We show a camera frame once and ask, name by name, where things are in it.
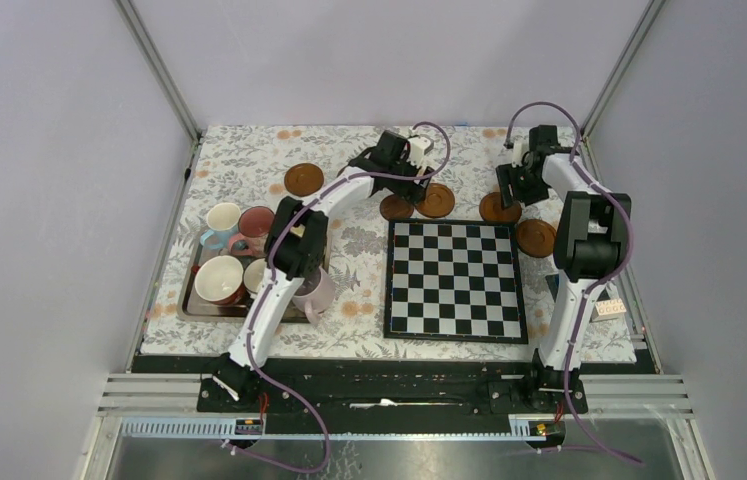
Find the dark brown small coaster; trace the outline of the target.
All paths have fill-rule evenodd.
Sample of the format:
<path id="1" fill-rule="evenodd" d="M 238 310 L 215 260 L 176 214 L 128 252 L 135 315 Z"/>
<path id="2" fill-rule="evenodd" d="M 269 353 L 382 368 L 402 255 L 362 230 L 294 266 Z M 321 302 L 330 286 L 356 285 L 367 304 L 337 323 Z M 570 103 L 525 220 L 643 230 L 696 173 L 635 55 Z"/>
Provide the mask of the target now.
<path id="1" fill-rule="evenodd" d="M 481 218 L 487 222 L 516 224 L 522 216 L 522 208 L 518 203 L 510 207 L 503 207 L 500 192 L 485 195 L 479 204 Z"/>

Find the brown wooden coaster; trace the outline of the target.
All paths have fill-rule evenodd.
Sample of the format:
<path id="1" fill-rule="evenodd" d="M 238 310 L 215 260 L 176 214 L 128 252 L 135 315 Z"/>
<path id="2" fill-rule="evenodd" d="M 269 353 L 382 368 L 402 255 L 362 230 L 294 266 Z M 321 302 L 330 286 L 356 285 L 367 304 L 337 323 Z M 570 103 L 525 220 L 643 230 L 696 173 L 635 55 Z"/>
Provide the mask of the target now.
<path id="1" fill-rule="evenodd" d="M 324 185 L 324 173 L 312 163 L 299 163 L 290 167 L 284 177 L 287 192 L 305 197 L 320 190 Z"/>
<path id="2" fill-rule="evenodd" d="M 390 221 L 410 218 L 414 214 L 415 208 L 408 201 L 392 194 L 381 201 L 379 211 L 385 220 Z"/>
<path id="3" fill-rule="evenodd" d="M 455 196 L 450 188 L 440 183 L 430 183 L 425 198 L 416 206 L 419 214 L 427 218 L 443 218 L 455 207 Z"/>
<path id="4" fill-rule="evenodd" d="M 526 219 L 515 230 L 515 239 L 520 250 L 534 258 L 546 258 L 553 253 L 556 229 L 540 219 Z"/>

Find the lavender mug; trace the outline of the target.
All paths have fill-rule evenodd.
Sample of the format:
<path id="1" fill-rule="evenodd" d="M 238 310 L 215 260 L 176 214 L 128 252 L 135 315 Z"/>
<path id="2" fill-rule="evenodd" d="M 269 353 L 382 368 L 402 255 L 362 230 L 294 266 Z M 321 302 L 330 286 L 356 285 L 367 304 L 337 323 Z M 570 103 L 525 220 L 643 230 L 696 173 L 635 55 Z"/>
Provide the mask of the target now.
<path id="1" fill-rule="evenodd" d="M 292 303 L 310 324 L 317 325 L 335 299 L 336 285 L 327 271 L 319 267 L 303 281 L 293 296 Z"/>

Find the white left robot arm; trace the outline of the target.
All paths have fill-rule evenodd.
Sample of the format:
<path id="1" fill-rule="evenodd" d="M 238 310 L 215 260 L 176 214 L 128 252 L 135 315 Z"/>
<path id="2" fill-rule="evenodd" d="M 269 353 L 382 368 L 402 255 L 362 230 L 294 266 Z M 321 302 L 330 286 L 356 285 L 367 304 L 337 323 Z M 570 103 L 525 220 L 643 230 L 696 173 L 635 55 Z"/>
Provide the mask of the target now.
<path id="1" fill-rule="evenodd" d="M 260 291 L 224 355 L 228 361 L 211 376 L 231 408 L 245 411 L 258 401 L 257 370 L 266 363 L 269 344 L 295 292 L 323 263 L 330 216 L 381 190 L 419 203 L 437 173 L 427 158 L 433 145 L 426 135 L 405 137 L 386 130 L 374 146 L 350 159 L 336 179 L 300 200 L 280 202 L 267 236 Z"/>

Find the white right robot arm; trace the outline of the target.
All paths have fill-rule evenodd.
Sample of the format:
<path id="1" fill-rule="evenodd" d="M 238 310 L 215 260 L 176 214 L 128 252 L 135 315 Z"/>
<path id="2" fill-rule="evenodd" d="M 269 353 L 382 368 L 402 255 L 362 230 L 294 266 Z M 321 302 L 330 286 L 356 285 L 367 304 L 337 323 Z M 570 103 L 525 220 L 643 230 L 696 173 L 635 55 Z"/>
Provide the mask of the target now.
<path id="1" fill-rule="evenodd" d="M 526 142 L 507 136 L 504 147 L 509 158 L 496 169 L 504 207 L 533 205 L 551 192 L 563 202 L 552 253 L 559 285 L 550 330 L 518 387 L 528 407 L 546 412 L 576 385 L 592 311 L 627 262 L 631 199 L 601 185 L 576 148 L 560 145 L 552 125 L 531 128 Z"/>

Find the white red wide cup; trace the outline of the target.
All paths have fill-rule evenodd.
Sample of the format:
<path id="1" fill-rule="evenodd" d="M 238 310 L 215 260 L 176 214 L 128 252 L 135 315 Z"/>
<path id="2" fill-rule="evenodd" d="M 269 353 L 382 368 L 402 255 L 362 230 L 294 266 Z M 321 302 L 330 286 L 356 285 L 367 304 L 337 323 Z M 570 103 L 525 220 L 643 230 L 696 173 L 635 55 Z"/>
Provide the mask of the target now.
<path id="1" fill-rule="evenodd" d="M 197 295 L 215 305 L 232 305 L 243 300 L 244 267 L 235 257 L 220 255 L 201 265 L 194 279 Z"/>

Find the blue toy brick structure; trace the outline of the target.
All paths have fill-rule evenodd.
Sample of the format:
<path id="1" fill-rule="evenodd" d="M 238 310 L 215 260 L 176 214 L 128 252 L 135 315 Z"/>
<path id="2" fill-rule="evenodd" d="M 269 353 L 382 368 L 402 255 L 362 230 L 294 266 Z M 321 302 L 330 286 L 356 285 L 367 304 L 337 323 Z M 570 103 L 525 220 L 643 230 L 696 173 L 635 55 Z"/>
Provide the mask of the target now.
<path id="1" fill-rule="evenodd" d="M 558 273 L 546 275 L 545 281 L 550 291 L 550 294 L 554 300 L 558 298 L 558 291 L 560 285 L 560 276 Z"/>

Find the black white chessboard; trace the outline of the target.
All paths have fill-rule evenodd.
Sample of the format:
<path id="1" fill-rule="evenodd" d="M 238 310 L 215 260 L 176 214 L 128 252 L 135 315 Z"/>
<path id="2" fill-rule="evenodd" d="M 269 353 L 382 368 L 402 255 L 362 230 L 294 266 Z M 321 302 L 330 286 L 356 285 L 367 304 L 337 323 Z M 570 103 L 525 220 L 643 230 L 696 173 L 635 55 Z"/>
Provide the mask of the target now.
<path id="1" fill-rule="evenodd" d="M 392 220 L 385 274 L 387 338 L 528 341 L 515 228 L 510 223 Z"/>

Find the floral patterned tablecloth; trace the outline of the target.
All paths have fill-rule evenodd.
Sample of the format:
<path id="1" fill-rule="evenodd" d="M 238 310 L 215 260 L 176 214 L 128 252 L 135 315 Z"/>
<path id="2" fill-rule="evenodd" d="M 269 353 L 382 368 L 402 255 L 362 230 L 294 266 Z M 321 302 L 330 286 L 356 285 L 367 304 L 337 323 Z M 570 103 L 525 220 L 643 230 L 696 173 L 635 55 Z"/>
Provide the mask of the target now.
<path id="1" fill-rule="evenodd" d="M 284 177 L 308 162 L 333 179 L 347 161 L 376 143 L 376 126 L 209 127 L 190 177 L 176 234 L 157 294 L 148 312 L 144 355 L 215 356 L 235 339 L 238 322 L 183 320 L 178 300 L 209 210 L 232 202 L 242 208 L 275 207 L 285 196 Z M 436 176 L 454 193 L 452 217 L 479 218 L 479 203 L 496 189 L 505 132 L 496 127 L 449 127 L 452 156 Z M 550 333 L 554 300 L 546 279 L 551 258 L 521 256 L 526 335 L 523 344 L 389 339 L 383 334 L 387 222 L 380 198 L 371 197 L 334 216 L 329 273 L 337 298 L 317 325 L 282 324 L 270 345 L 272 358 L 349 358 L 527 361 Z"/>

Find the pink mug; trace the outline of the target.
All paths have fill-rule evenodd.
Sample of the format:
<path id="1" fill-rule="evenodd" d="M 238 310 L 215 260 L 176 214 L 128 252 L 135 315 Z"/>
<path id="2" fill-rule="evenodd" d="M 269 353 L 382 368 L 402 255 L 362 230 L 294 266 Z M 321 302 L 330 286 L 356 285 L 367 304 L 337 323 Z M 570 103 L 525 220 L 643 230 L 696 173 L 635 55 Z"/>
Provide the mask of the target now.
<path id="1" fill-rule="evenodd" d="M 274 212 L 266 206 L 251 207 L 244 211 L 238 222 L 238 232 L 228 241 L 229 253 L 233 256 L 264 258 L 274 218 Z"/>

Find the white toy brick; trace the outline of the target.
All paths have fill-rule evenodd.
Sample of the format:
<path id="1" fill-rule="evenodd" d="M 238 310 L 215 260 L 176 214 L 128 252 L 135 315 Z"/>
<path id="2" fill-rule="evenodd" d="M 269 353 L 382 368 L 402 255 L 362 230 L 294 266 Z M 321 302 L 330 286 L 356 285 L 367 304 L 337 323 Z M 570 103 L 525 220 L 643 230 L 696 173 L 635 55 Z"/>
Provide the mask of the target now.
<path id="1" fill-rule="evenodd" d="M 592 322 L 611 321 L 622 319 L 627 313 L 627 308 L 621 299 L 608 299 L 597 301 L 591 315 Z"/>

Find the white ribbed mug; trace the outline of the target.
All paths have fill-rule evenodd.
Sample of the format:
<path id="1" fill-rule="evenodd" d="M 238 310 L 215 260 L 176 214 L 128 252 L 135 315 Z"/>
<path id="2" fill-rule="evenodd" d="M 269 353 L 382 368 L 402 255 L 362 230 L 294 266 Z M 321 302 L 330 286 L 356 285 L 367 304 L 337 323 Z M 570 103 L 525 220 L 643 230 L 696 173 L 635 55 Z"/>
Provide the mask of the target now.
<path id="1" fill-rule="evenodd" d="M 250 261 L 244 269 L 243 285 L 252 298 L 258 294 L 261 288 L 266 266 L 264 258 L 256 258 Z"/>

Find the metal tray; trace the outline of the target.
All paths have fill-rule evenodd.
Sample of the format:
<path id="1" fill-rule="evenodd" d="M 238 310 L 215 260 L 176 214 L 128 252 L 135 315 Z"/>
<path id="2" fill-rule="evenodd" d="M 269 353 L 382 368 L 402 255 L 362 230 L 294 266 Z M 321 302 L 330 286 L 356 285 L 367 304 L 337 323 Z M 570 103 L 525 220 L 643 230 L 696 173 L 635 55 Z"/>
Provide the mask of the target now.
<path id="1" fill-rule="evenodd" d="M 263 258 L 235 256 L 244 275 L 237 275 L 229 249 L 207 249 L 196 241 L 178 301 L 178 318 L 198 322 L 242 322 L 256 294 L 246 286 L 258 286 Z"/>

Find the blue handled white mug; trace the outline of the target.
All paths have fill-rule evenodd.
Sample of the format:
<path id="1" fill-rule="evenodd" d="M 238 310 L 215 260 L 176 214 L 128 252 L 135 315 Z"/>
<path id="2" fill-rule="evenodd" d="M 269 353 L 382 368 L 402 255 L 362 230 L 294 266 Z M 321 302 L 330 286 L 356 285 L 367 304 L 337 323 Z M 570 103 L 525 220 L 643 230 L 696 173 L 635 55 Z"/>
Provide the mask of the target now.
<path id="1" fill-rule="evenodd" d="M 199 239 L 200 245 L 209 250 L 220 250 L 228 246 L 238 232 L 241 208 L 231 202 L 213 206 L 205 216 L 207 230 Z"/>

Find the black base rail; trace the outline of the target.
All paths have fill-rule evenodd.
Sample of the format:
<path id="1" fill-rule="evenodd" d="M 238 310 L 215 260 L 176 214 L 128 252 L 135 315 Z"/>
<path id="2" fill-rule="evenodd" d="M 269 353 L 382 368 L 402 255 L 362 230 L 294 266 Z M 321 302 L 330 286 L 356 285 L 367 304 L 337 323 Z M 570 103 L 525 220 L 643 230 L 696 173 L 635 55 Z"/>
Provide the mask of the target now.
<path id="1" fill-rule="evenodd" d="M 200 413 L 253 413 L 271 434 L 497 433 L 507 414 L 553 417 L 563 400 L 534 407 L 519 394 L 531 364 L 515 362 L 271 359 L 251 400 L 234 402 L 211 380 L 225 357 L 135 357 L 135 374 L 193 374 Z"/>

